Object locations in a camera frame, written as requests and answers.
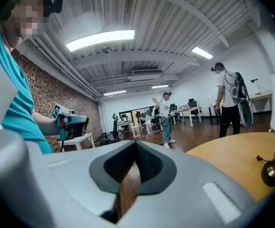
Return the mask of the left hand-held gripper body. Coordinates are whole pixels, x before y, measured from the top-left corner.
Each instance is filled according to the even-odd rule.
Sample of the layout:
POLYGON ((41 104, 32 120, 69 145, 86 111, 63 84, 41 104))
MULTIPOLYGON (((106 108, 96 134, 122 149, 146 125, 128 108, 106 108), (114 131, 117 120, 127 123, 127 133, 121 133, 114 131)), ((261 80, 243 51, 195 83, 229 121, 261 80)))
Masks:
POLYGON ((55 104, 51 116, 59 129, 59 139, 57 141, 67 141, 81 137, 82 128, 87 126, 89 122, 88 117, 76 115, 74 110, 59 104, 55 104))

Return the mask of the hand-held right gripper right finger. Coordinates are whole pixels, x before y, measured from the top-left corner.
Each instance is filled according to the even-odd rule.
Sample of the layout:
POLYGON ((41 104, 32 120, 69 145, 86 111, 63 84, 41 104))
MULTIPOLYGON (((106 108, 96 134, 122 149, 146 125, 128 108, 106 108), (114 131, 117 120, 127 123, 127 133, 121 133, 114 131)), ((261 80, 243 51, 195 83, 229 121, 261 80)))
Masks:
POLYGON ((136 142, 136 164, 141 179, 138 196, 162 193, 177 175, 173 159, 140 141, 136 142))

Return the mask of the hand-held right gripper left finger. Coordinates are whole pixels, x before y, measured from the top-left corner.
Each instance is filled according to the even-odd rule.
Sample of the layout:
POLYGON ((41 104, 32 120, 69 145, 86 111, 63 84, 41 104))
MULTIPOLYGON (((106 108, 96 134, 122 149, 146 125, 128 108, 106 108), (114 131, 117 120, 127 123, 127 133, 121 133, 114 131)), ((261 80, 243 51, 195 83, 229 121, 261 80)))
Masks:
POLYGON ((119 194, 120 185, 133 166, 136 156, 136 142, 123 143, 116 149, 95 158, 89 173, 102 191, 119 194))

